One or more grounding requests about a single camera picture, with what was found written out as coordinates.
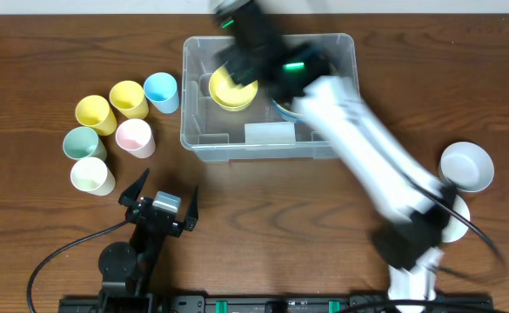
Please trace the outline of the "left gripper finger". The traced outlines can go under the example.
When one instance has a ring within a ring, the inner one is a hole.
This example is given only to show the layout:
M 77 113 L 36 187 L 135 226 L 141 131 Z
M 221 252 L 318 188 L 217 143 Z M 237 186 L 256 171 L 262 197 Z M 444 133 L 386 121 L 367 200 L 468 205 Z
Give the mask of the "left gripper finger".
M 194 189 L 191 203 L 184 218 L 184 229 L 193 231 L 198 222 L 198 186 Z
M 139 205 L 138 196 L 144 187 L 149 173 L 150 169 L 147 168 L 137 181 L 121 193 L 118 203 L 125 207 L 137 207 Z

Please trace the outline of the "yellow small bowl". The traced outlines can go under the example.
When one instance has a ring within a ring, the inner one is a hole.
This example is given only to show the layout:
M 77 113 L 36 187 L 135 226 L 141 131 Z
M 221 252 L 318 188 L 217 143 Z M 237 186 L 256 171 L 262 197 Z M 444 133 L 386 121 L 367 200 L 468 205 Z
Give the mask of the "yellow small bowl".
M 219 67 L 209 81 L 212 99 L 224 110 L 241 111 L 246 109 L 258 93 L 258 82 L 248 85 L 235 84 L 224 66 Z

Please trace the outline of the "dark blue bowl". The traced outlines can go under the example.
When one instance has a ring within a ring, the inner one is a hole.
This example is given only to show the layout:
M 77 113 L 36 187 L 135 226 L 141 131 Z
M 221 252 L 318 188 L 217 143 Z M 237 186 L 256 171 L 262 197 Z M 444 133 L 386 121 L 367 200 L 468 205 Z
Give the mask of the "dark blue bowl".
M 301 121 L 301 115 L 286 109 L 286 107 L 282 106 L 280 103 L 276 102 L 273 98 L 271 99 L 271 104 L 274 109 L 278 112 L 278 114 L 287 122 L 291 123 L 299 123 Z

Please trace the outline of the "white small bowl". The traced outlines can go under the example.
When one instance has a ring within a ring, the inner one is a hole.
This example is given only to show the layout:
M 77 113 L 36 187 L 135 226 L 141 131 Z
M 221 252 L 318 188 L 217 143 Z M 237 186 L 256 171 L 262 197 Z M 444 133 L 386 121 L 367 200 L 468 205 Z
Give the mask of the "white small bowl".
M 455 197 L 455 202 L 453 205 L 453 210 L 460 214 L 467 221 L 471 221 L 470 210 L 461 196 Z M 449 223 L 443 229 L 442 232 L 442 242 L 443 243 L 453 243 L 461 239 L 466 232 L 468 231 L 468 227 L 460 222 L 456 217 L 451 216 L 449 219 Z

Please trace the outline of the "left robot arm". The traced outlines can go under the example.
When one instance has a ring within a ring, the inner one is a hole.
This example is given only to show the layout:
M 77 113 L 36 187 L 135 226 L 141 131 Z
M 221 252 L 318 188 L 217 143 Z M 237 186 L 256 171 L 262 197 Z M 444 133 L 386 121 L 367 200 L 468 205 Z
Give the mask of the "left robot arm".
M 184 219 L 179 221 L 179 197 L 162 191 L 153 198 L 140 195 L 149 173 L 146 170 L 118 199 L 127 208 L 126 222 L 134 224 L 135 229 L 129 241 L 110 244 L 98 258 L 103 276 L 101 291 L 107 295 L 143 295 L 165 238 L 192 231 L 198 222 L 198 190 L 194 190 Z

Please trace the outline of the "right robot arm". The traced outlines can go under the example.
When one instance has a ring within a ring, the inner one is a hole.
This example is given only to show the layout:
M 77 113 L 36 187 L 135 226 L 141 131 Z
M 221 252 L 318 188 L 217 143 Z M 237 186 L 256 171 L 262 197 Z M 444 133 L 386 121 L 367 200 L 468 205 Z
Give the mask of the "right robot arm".
M 234 39 L 217 54 L 237 84 L 259 82 L 299 114 L 358 179 L 385 223 L 371 233 L 388 264 L 391 300 L 433 300 L 456 188 L 418 163 L 380 122 L 351 78 L 317 43 L 290 44 L 255 1 L 222 1 L 213 11 Z

